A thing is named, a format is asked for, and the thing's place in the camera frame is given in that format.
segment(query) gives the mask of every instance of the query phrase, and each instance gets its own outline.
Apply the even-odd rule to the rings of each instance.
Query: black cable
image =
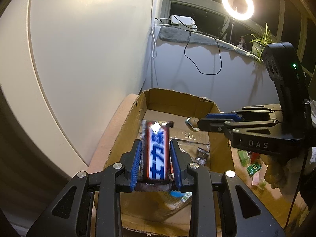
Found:
[[[295,199],[296,199],[296,197],[298,195],[298,192],[300,190],[301,181],[302,181],[302,177],[303,177],[303,174],[304,174],[304,169],[305,169],[306,161],[307,161],[307,157],[308,157],[308,149],[307,149],[307,151],[305,151],[305,153],[306,154],[305,154],[305,157],[304,157],[304,161],[303,161],[303,165],[302,165],[302,169],[301,169],[301,173],[300,173],[300,178],[298,180],[297,187],[296,187],[296,190],[295,190],[295,194],[294,194],[294,197],[293,197],[293,201],[292,201],[292,204],[291,204],[291,207],[290,207],[290,210],[289,210],[288,218],[286,220],[286,224],[285,224],[283,229],[285,229],[288,226],[288,224],[289,224],[289,220],[290,220],[292,209],[293,209],[293,206],[294,206],[294,203],[295,203]]]
[[[177,17],[175,17],[175,18],[176,18],[182,25],[184,25],[184,24],[181,22],[181,20],[179,20]],[[219,51],[219,58],[221,59],[221,68],[220,68],[219,72],[217,72],[217,73],[215,73],[215,74],[206,74],[206,73],[201,72],[201,71],[199,70],[198,66],[195,64],[195,62],[185,54],[186,48],[188,47],[188,44],[189,44],[190,39],[191,39],[191,31],[188,31],[188,32],[189,32],[189,38],[188,38],[188,42],[187,42],[187,44],[186,44],[186,46],[185,46],[185,48],[184,48],[184,56],[185,56],[186,58],[188,58],[190,61],[193,62],[193,64],[194,64],[195,67],[197,68],[197,70],[198,70],[202,75],[214,76],[214,75],[219,74],[219,73],[221,72],[221,70],[222,70],[223,62],[222,62],[221,50],[219,49],[219,44],[218,44],[218,41],[216,40],[216,38],[212,37],[212,38],[215,39],[215,41],[216,41],[216,43],[217,43],[217,47],[218,47],[218,51]]]
[[[171,27],[170,24],[165,24],[165,23],[162,22],[162,20],[159,20],[159,21],[163,24],[164,27]]]

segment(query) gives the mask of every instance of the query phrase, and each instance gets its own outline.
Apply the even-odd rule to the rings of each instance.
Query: white electrical box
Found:
[[[192,26],[195,23],[195,20],[190,17],[172,15],[170,16],[170,18],[171,24],[183,24],[186,26]]]

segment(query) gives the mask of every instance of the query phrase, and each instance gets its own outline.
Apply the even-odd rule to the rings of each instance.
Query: human hand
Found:
[[[291,202],[299,181],[305,152],[301,151],[297,158],[290,159],[282,166],[275,157],[261,155],[260,158],[268,166],[264,179],[271,184],[271,188],[279,188],[283,197]],[[316,167],[316,147],[309,148],[304,175],[310,174]]]

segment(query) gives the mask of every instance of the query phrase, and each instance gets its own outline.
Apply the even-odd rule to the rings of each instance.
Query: window frame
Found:
[[[302,61],[305,45],[306,45],[306,38],[307,38],[307,18],[310,15],[309,11],[306,10],[305,4],[298,4],[302,3],[301,0],[294,0],[294,5],[298,8],[301,12],[301,30],[300,30],[300,40],[297,49],[297,55],[300,61]],[[229,21],[227,20],[229,14],[226,12],[224,6],[221,3],[218,3],[213,0],[163,0],[162,1],[162,9],[161,9],[161,18],[169,18],[171,3],[178,3],[183,4],[195,8],[199,8],[202,10],[210,11],[214,14],[220,15],[225,17],[224,22],[226,24],[223,26],[223,31],[225,31],[229,27]],[[285,15],[285,0],[280,0],[280,14],[279,14],[279,22],[278,22],[278,30],[277,35],[272,36],[273,42],[281,42],[282,32],[283,32],[283,25],[284,25],[284,15]],[[252,30],[255,33],[260,34],[261,31],[264,31],[265,28],[260,26],[259,24],[255,23],[253,20],[235,20],[239,24],[245,26],[246,28]],[[314,72],[308,71],[306,68],[302,67],[306,74],[313,77]]]

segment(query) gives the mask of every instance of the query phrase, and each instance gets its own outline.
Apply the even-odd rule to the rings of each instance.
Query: window sill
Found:
[[[158,34],[158,37],[160,40],[165,42],[181,42],[181,43],[187,43],[188,42],[188,31],[175,28],[175,27],[165,27],[161,26],[160,31]],[[218,45],[220,48],[235,51],[236,53],[247,56],[252,58],[253,60],[257,61],[259,58],[255,56],[254,54],[245,51],[243,49],[238,48],[237,46],[234,46],[228,42],[225,42],[220,39],[216,39],[218,41]],[[212,37],[208,37],[199,33],[191,32],[191,38],[189,43],[193,44],[201,44],[201,45],[215,45],[217,46],[216,40]]]

